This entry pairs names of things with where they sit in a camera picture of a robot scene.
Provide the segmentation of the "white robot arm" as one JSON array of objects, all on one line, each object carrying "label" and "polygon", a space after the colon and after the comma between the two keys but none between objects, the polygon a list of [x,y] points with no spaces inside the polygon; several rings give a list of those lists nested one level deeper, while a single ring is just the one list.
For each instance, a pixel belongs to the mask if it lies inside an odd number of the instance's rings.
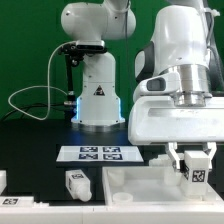
[{"label": "white robot arm", "polygon": [[212,94],[215,83],[224,84],[213,36],[219,13],[207,0],[168,3],[156,16],[149,45],[135,58],[138,85],[128,118],[121,116],[116,61],[105,42],[134,32],[129,1],[68,4],[61,24],[72,40],[62,50],[69,64],[84,66],[73,123],[88,129],[125,123],[132,144],[165,144],[174,167],[181,170],[187,161],[177,155],[178,144],[200,143],[203,157],[211,159],[224,141],[224,97]]}]

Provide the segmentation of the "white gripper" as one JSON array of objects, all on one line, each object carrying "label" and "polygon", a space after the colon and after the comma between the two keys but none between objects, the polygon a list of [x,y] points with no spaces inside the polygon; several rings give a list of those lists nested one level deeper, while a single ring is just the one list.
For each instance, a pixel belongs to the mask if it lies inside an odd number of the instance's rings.
[{"label": "white gripper", "polygon": [[182,171],[176,142],[206,142],[203,151],[212,166],[215,142],[224,142],[224,98],[209,98],[205,107],[176,107],[169,96],[140,97],[130,113],[128,139],[133,145],[168,142],[165,151],[176,172]]}]

